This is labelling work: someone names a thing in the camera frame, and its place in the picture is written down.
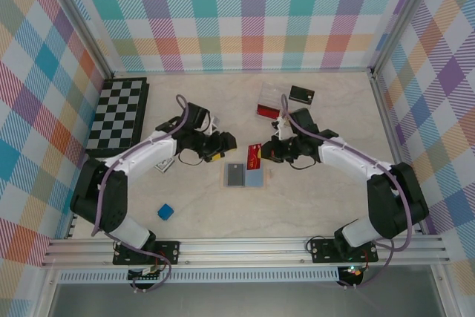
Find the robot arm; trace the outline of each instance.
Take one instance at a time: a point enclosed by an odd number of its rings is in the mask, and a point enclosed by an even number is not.
[[[119,161],[104,188],[99,228],[134,248],[153,251],[154,233],[127,215],[128,185],[158,163],[186,148],[195,151],[205,162],[211,162],[237,147],[236,139],[230,133],[215,130],[217,119],[207,109],[193,103],[189,103],[189,115],[183,127],[170,137],[154,142],[176,128],[182,119],[183,117],[175,117],[159,125],[143,142],[116,157],[103,161],[94,158],[87,160],[71,200],[71,211],[94,223],[100,183],[106,171]]]
[[[307,109],[302,108],[290,114],[291,118],[307,131],[331,139],[331,143],[301,133],[294,125],[295,136],[282,140],[279,132],[282,120],[274,122],[278,129],[271,141],[262,147],[261,156],[278,163],[293,163],[300,155],[310,156],[316,162],[336,167],[367,186],[367,217],[355,220],[335,232],[335,247],[345,259],[360,246],[378,238],[391,239],[407,228],[407,220],[401,197],[386,174],[376,165],[368,163],[357,154],[345,149],[348,145],[331,130],[319,131]],[[413,223],[428,216],[428,207],[412,168],[406,163],[391,165],[376,161],[396,177],[410,207]]]

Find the red package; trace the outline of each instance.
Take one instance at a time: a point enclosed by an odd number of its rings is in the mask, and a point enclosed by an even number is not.
[[[247,169],[258,170],[261,168],[261,146],[262,144],[250,145],[247,149]]]

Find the blue cube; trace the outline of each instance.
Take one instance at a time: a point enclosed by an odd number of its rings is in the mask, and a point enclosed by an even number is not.
[[[157,214],[163,220],[168,220],[171,215],[173,215],[173,212],[173,208],[171,208],[168,204],[164,204],[162,208],[158,210]]]

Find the chessboard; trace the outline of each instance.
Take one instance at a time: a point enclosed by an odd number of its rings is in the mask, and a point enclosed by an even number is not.
[[[86,153],[112,157],[138,144],[147,96],[146,78],[105,80]]]

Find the mounting plate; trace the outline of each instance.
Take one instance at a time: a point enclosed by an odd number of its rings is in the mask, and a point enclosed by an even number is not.
[[[113,265],[155,265],[155,258],[153,256],[144,255],[139,252],[134,252],[127,249],[123,245],[116,246],[116,252],[112,259]],[[154,253],[164,255],[170,260],[171,265],[178,264],[178,257],[180,256],[180,242],[179,241],[155,241]]]
[[[348,260],[342,260],[340,253],[335,248],[333,243],[335,239],[312,239],[310,241],[309,250],[312,253],[312,262],[315,263],[341,263],[342,261],[348,261],[349,263],[365,263],[366,256],[363,251],[367,253],[368,262],[375,263],[378,261],[378,252],[373,243],[369,242],[361,246],[361,250],[357,250],[348,258]]]

